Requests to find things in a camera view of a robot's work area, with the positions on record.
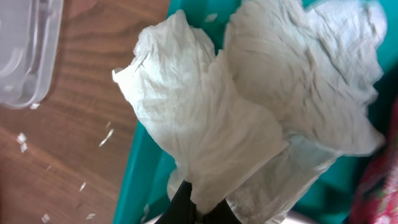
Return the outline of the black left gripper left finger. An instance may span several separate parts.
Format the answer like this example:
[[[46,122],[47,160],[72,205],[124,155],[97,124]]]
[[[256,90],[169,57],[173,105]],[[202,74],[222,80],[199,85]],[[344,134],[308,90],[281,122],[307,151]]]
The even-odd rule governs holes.
[[[192,185],[183,181],[174,195],[168,210],[155,224],[194,224],[196,205],[190,200]]]

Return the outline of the red snack wrapper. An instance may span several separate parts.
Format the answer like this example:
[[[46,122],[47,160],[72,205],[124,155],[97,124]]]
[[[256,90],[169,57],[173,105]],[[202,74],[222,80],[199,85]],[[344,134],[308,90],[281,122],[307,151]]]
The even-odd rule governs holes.
[[[387,145],[368,164],[348,218],[352,224],[397,224],[397,102],[392,106]]]

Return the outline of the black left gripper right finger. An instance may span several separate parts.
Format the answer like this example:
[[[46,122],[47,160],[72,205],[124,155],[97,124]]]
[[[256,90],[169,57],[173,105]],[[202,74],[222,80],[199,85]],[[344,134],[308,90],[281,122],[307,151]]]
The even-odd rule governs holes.
[[[226,200],[222,200],[210,213],[203,217],[204,224],[241,224],[230,209]]]

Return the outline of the white napkin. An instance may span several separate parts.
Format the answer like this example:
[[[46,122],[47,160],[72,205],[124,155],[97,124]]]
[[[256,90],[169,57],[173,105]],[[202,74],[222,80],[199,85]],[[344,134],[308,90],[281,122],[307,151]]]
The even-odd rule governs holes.
[[[376,1],[244,1],[215,52],[179,10],[113,80],[200,213],[226,199],[243,223],[280,223],[337,158],[382,146],[367,110],[386,32]]]

